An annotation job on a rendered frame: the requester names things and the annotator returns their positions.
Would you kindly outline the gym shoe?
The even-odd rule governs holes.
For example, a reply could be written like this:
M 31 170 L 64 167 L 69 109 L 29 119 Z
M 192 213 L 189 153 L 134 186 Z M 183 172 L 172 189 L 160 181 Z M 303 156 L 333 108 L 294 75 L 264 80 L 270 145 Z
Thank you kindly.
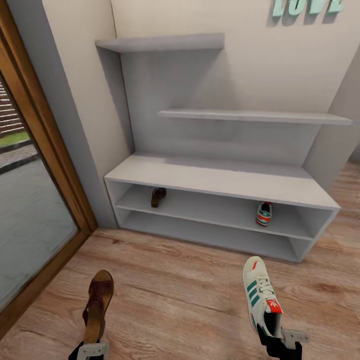
M 256 222 L 267 227 L 272 217 L 273 206 L 269 201 L 260 201 L 258 204 Z
M 284 312 L 276 298 L 262 258 L 253 255 L 245 262 L 242 279 L 252 329 L 259 335 L 259 324 L 266 336 L 282 339 L 281 317 Z

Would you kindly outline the sandal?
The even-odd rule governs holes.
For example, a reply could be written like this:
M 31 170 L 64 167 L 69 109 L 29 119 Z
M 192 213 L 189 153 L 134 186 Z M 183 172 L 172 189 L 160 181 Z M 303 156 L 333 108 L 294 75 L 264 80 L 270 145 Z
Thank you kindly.
M 89 301 L 83 310 L 86 331 L 83 344 L 99 342 L 104 334 L 106 310 L 114 295 L 114 281 L 106 270 L 100 270 L 92 279 L 89 286 Z
M 151 206 L 153 208 L 158 208 L 160 200 L 164 199 L 166 197 L 166 194 L 167 194 L 167 192 L 164 187 L 156 189 L 154 191 L 154 193 L 152 194 Z

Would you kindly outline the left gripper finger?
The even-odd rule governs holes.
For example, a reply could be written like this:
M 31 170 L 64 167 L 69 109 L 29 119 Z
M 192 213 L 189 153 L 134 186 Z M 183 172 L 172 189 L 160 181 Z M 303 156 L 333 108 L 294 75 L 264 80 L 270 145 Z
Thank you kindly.
M 83 346 L 83 345 L 84 345 L 84 341 L 82 341 L 82 342 L 77 346 L 77 348 L 69 355 L 68 360 L 69 360 L 69 358 L 72 357 L 73 355 L 78 356 L 79 349 L 80 349 L 80 347 Z

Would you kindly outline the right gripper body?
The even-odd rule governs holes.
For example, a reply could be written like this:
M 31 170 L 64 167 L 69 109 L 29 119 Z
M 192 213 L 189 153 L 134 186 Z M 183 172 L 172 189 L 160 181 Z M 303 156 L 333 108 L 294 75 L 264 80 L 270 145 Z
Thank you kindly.
M 289 349 L 281 342 L 281 338 L 268 336 L 266 350 L 269 356 L 280 360 L 302 360 L 302 345 L 297 341 L 295 349 Z

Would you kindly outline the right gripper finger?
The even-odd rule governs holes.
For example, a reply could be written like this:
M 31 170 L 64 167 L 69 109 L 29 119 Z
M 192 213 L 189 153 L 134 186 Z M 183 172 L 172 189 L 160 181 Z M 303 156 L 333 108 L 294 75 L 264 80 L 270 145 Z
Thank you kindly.
M 264 333 L 264 331 L 262 330 L 262 328 L 261 328 L 261 326 L 259 324 L 257 324 L 257 330 L 258 330 L 258 334 L 259 334 L 259 337 L 260 337 L 261 344 L 263 346 L 266 346 L 268 336 Z

